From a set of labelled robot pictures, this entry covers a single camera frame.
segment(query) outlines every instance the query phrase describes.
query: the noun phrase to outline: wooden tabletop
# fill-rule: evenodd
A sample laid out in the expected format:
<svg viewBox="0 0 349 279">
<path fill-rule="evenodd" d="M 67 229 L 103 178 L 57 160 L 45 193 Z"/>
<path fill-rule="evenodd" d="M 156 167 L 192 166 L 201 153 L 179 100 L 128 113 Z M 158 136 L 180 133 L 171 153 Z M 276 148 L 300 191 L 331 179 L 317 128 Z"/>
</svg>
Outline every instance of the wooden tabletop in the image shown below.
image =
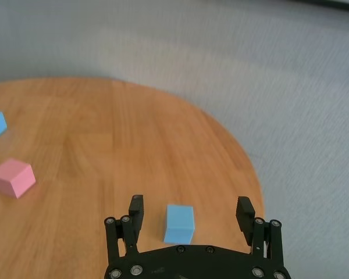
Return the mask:
<svg viewBox="0 0 349 279">
<path fill-rule="evenodd" d="M 1 83 L 0 110 L 0 163 L 30 163 L 37 178 L 20 199 L 0 194 L 0 279 L 102 278 L 103 220 L 127 214 L 134 194 L 145 203 L 140 252 L 168 246 L 167 204 L 194 207 L 193 244 L 248 251 L 236 203 L 248 196 L 263 216 L 258 179 L 195 106 L 116 80 L 42 78 Z"/>
</svg>

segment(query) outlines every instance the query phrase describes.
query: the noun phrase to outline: screw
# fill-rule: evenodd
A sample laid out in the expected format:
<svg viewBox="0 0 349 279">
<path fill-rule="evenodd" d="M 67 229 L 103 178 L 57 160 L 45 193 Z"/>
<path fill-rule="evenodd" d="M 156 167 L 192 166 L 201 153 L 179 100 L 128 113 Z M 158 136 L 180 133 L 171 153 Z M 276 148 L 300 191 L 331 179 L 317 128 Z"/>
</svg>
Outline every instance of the screw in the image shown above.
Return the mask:
<svg viewBox="0 0 349 279">
<path fill-rule="evenodd" d="M 254 267 L 252 269 L 252 274 L 256 277 L 259 277 L 259 278 L 263 277 L 263 271 L 262 271 L 262 269 L 259 269 L 258 267 Z"/>
<path fill-rule="evenodd" d="M 185 247 L 182 246 L 182 245 L 178 246 L 178 247 L 177 247 L 177 252 L 178 252 L 178 253 L 183 253 L 183 252 L 185 252 Z"/>
<path fill-rule="evenodd" d="M 114 269 L 113 271 L 110 272 L 111 279 L 119 278 L 120 275 L 122 275 L 122 272 L 119 269 Z"/>
<path fill-rule="evenodd" d="M 214 253 L 214 252 L 215 252 L 215 248 L 213 248 L 212 246 L 207 246 L 207 248 L 205 248 L 205 250 L 206 250 L 208 253 Z"/>
<path fill-rule="evenodd" d="M 130 273 L 134 276 L 140 275 L 142 271 L 143 271 L 143 268 L 142 266 L 139 266 L 139 265 L 132 266 L 132 268 L 130 269 Z"/>
<path fill-rule="evenodd" d="M 272 225 L 275 227 L 280 227 L 280 223 L 278 221 L 272 221 Z"/>
<path fill-rule="evenodd" d="M 286 279 L 286 276 L 284 276 L 283 273 L 277 271 L 277 272 L 274 272 L 274 278 L 275 279 Z"/>
</svg>

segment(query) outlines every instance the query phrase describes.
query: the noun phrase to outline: wood grain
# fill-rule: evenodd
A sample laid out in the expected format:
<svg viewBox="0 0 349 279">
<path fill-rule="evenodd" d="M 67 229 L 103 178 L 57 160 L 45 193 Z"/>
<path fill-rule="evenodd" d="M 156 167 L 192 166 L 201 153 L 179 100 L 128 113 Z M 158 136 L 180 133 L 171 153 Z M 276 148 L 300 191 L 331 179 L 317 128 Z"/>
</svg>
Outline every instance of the wood grain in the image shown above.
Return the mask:
<svg viewBox="0 0 349 279">
<path fill-rule="evenodd" d="M 0 278 L 102 278 L 103 220 L 144 194 L 140 251 L 166 246 L 165 209 L 192 205 L 194 244 L 248 251 L 235 209 L 249 196 L 263 216 L 252 164 L 214 119 L 158 90 L 101 78 L 0 84 L 8 131 L 0 163 L 32 165 L 37 184 L 0 194 Z"/>
</svg>

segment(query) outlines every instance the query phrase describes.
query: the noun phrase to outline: pink cube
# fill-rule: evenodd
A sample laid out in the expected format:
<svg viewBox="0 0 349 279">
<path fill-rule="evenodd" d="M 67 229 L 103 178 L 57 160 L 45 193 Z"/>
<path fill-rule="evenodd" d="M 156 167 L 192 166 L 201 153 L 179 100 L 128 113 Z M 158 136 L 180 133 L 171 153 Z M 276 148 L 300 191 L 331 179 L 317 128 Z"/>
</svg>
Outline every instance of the pink cube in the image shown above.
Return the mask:
<svg viewBox="0 0 349 279">
<path fill-rule="evenodd" d="M 9 159 L 0 165 L 0 192 L 19 198 L 35 183 L 30 164 Z"/>
</svg>

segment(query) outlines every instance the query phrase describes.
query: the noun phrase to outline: bolt head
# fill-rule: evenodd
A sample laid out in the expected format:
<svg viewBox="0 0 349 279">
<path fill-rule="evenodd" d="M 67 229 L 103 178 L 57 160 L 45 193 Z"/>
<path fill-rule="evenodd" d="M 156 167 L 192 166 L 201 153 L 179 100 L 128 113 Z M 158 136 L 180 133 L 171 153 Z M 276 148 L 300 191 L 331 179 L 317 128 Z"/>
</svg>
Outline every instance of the bolt head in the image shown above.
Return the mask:
<svg viewBox="0 0 349 279">
<path fill-rule="evenodd" d="M 286 279 L 286 276 L 284 276 L 283 273 L 276 271 L 276 272 L 274 272 L 274 278 L 275 279 Z"/>
<path fill-rule="evenodd" d="M 258 267 L 254 267 L 252 269 L 252 274 L 258 278 L 262 278 L 264 276 L 262 269 L 259 269 Z"/>
<path fill-rule="evenodd" d="M 272 225 L 275 227 L 280 227 L 280 223 L 278 221 L 272 221 Z"/>
<path fill-rule="evenodd" d="M 183 252 L 185 252 L 185 247 L 182 246 L 182 245 L 178 246 L 178 247 L 177 247 L 177 252 L 178 252 L 178 253 L 183 253 Z"/>
<path fill-rule="evenodd" d="M 143 268 L 142 266 L 139 266 L 139 265 L 132 266 L 132 268 L 130 269 L 130 273 L 134 276 L 140 275 L 142 271 L 143 271 Z"/>
<path fill-rule="evenodd" d="M 214 252 L 215 252 L 215 248 L 213 248 L 212 246 L 207 246 L 207 248 L 205 248 L 205 250 L 206 250 L 208 253 L 214 253 Z"/>
<path fill-rule="evenodd" d="M 113 271 L 110 272 L 111 279 L 119 278 L 121 275 L 122 275 L 122 272 L 119 269 L 114 269 Z"/>
</svg>

